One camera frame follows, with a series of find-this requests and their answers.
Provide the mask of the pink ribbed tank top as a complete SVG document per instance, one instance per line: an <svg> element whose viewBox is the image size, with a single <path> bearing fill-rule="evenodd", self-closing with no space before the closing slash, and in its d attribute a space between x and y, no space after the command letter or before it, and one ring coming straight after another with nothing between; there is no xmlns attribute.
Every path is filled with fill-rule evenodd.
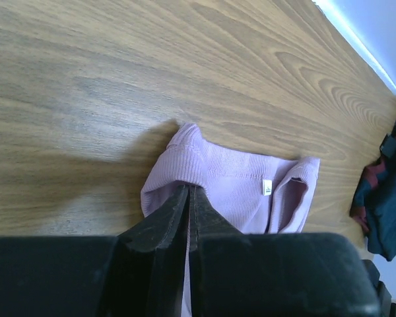
<svg viewBox="0 0 396 317"><path fill-rule="evenodd" d="M314 197L320 159L286 160L221 147L186 123L168 143L142 190L148 217L182 184L203 188L210 204L244 234L301 232Z"/></svg>

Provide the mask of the folded navy tank top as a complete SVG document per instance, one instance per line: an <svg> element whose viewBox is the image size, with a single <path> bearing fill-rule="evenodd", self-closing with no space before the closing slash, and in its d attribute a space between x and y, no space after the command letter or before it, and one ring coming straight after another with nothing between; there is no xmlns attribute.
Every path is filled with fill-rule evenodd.
<svg viewBox="0 0 396 317"><path fill-rule="evenodd" d="M367 199L368 251L392 261L396 256L396 170Z"/></svg>

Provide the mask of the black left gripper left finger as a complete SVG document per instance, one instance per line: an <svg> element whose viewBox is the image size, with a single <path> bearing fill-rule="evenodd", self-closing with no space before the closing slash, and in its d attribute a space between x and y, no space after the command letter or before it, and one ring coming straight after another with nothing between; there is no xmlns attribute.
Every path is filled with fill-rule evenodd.
<svg viewBox="0 0 396 317"><path fill-rule="evenodd" d="M120 234L100 303L101 316L180 316L187 246L187 186Z"/></svg>

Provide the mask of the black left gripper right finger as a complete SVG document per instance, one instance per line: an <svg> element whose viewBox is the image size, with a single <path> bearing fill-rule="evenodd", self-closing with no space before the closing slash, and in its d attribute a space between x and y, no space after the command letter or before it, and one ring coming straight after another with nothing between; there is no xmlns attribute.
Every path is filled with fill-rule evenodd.
<svg viewBox="0 0 396 317"><path fill-rule="evenodd" d="M189 187L189 278L193 316L241 316L243 234L217 212L204 190Z"/></svg>

